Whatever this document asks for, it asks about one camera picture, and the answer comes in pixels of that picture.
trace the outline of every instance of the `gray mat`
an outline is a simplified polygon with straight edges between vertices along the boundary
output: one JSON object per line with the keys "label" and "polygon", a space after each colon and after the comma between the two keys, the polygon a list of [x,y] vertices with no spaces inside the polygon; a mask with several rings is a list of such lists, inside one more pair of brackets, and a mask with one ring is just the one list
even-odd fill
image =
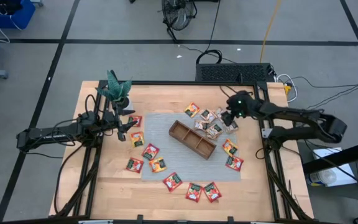
{"label": "gray mat", "polygon": [[[171,137],[168,130],[179,120],[189,128],[194,127],[199,115],[190,118],[183,114],[147,114],[145,117],[145,145],[152,143],[160,149],[156,158],[163,157],[168,169],[152,173],[149,161],[144,158],[145,165],[142,171],[142,180],[163,180],[172,172],[176,172],[183,181],[240,181],[240,172],[225,166],[228,155],[222,145],[226,139],[237,142],[235,134],[226,134],[224,131],[217,139],[211,140],[216,148],[208,160],[205,160],[191,149]],[[215,119],[220,127],[222,122]]]}

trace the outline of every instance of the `green leaves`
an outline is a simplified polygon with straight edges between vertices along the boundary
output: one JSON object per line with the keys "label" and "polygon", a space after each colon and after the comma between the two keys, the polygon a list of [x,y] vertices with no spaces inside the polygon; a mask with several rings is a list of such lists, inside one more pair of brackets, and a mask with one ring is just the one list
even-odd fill
{"label": "green leaves", "polygon": [[108,77],[108,90],[97,88],[99,94],[105,96],[110,101],[123,100],[131,90],[132,80],[128,80],[122,84],[119,84],[113,70],[107,71]]}

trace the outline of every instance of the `blue container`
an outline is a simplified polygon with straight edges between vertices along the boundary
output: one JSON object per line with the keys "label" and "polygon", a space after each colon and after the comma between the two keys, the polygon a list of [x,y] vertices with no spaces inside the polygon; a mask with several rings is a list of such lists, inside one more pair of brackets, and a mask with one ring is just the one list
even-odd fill
{"label": "blue container", "polygon": [[20,29],[25,29],[29,24],[32,15],[35,12],[35,6],[30,0],[11,0],[20,2],[23,6],[21,10],[18,10],[11,16],[0,15],[0,28],[13,28],[17,29],[15,24]]}

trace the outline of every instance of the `wooden tray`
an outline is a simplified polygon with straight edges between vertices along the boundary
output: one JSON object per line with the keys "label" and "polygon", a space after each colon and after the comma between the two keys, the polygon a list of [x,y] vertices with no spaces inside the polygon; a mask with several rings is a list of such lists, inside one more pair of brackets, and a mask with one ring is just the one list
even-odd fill
{"label": "wooden tray", "polygon": [[216,145],[195,130],[176,120],[169,129],[169,135],[195,151],[204,159],[209,159]]}

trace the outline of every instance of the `wooden table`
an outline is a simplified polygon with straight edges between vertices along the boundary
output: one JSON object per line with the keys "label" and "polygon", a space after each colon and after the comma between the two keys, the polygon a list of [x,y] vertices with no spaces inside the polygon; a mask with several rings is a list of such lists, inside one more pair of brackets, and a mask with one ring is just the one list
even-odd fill
{"label": "wooden table", "polygon": [[[94,88],[97,86],[98,82],[82,83],[74,117],[85,111],[85,97],[88,94],[96,95]],[[247,86],[233,86],[233,88],[253,90]],[[225,91],[232,94],[229,89],[225,88]],[[268,93],[271,102],[278,106],[287,106],[281,83],[268,83]],[[129,97],[136,110],[134,115],[143,116],[143,120],[141,127],[131,128],[126,135],[128,140],[130,133],[144,130],[147,113],[183,113],[183,109],[190,102],[195,102],[200,108],[213,109],[218,106],[225,108],[227,100],[227,96],[218,86],[194,85],[133,85]],[[91,100],[88,104],[89,108],[93,108]],[[126,122],[127,117],[122,117],[122,121]],[[143,181],[141,174],[125,170],[125,167],[130,157],[142,159],[140,154],[144,148],[132,148],[130,140],[120,142],[116,133],[104,137],[91,218],[135,220],[137,215],[141,214],[144,220],[226,221],[228,216],[233,216],[235,221],[273,221],[265,162],[255,158],[256,150],[262,147],[259,124],[251,118],[237,119],[236,122],[239,125],[239,130],[236,132],[238,156],[244,159],[241,181],[216,182],[223,196],[214,203],[210,203],[204,193],[198,203],[185,199],[188,182],[184,182],[169,193],[162,181]],[[275,120],[274,123],[286,128],[292,126],[290,121]],[[287,141],[284,146],[298,150],[295,141]],[[74,147],[67,147],[64,157],[66,158],[73,150]],[[222,150],[222,147],[217,146],[216,150]],[[59,209],[78,186],[84,151],[77,152],[63,169],[58,191]],[[281,150],[280,153],[287,184],[291,180],[292,194],[296,195],[300,207],[306,214],[313,217],[299,156],[286,150]],[[143,169],[149,169],[149,166],[145,164]],[[80,214],[84,213],[87,195],[87,192],[83,194]],[[281,217],[285,217],[282,198],[279,194],[277,198]]]}

